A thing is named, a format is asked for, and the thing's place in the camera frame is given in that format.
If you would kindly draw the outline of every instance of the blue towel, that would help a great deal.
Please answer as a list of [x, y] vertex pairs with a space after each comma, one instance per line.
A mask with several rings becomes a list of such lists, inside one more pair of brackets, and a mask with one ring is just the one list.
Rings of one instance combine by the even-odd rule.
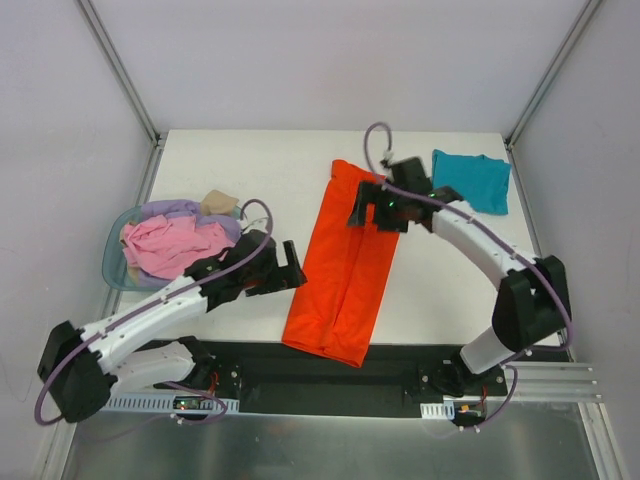
[[506, 215], [511, 165], [485, 155], [433, 151], [433, 187], [450, 186], [477, 212]]

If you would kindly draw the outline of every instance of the pink cloth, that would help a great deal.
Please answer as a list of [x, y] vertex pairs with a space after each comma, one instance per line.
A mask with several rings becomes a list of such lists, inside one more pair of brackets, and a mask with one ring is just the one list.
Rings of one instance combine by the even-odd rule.
[[233, 247], [217, 223], [196, 227], [196, 217], [151, 217], [124, 227], [124, 256], [132, 267], [156, 277], [174, 280], [196, 260]]

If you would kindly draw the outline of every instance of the purple cloth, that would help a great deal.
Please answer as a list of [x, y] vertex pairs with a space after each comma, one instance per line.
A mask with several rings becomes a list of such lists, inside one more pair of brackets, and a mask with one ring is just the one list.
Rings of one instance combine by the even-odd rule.
[[[211, 223], [219, 223], [224, 229], [227, 238], [233, 243], [237, 243], [242, 235], [240, 223], [228, 215], [202, 215], [200, 204], [191, 200], [159, 200], [148, 202], [140, 207], [142, 220], [145, 221], [157, 215], [164, 215], [166, 218], [196, 217], [196, 227], [203, 227]], [[138, 285], [141, 287], [162, 288], [171, 283], [164, 278], [149, 275], [144, 270], [138, 272]]]

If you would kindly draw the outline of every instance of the table top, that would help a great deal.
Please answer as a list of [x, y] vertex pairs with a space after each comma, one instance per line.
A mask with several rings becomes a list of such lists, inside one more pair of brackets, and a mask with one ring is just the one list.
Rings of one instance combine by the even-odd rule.
[[[331, 162], [342, 158], [366, 168], [362, 132], [172, 130], [167, 138], [150, 200], [201, 200], [216, 188], [240, 198], [260, 198], [274, 216], [273, 236], [293, 240], [303, 262], [329, 181]], [[381, 155], [382, 133], [371, 152]], [[490, 133], [394, 133], [396, 159], [420, 156], [430, 175], [431, 154], [479, 155], [509, 161], [502, 137]], [[509, 214], [479, 214], [511, 242], [533, 251], [518, 191], [510, 180]], [[248, 209], [250, 218], [264, 213]], [[201, 318], [165, 330], [161, 338], [195, 335], [200, 340], [279, 342], [294, 291], [244, 298]], [[125, 292], [119, 309], [142, 300]], [[415, 227], [401, 235], [371, 343], [465, 344], [491, 323], [496, 291], [480, 270], [452, 245]], [[556, 335], [544, 344], [557, 345]]]

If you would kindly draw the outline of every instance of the white wall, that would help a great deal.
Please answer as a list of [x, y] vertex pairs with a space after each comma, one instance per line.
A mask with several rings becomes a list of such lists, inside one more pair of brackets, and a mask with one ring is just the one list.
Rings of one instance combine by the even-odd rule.
[[579, 360], [594, 362], [640, 478], [640, 2], [608, 0], [516, 145], [542, 247], [567, 264]]
[[149, 152], [71, 0], [0, 3], [0, 478], [37, 478], [49, 330], [96, 318], [109, 223]]
[[585, 0], [96, 0], [158, 128], [509, 133]]

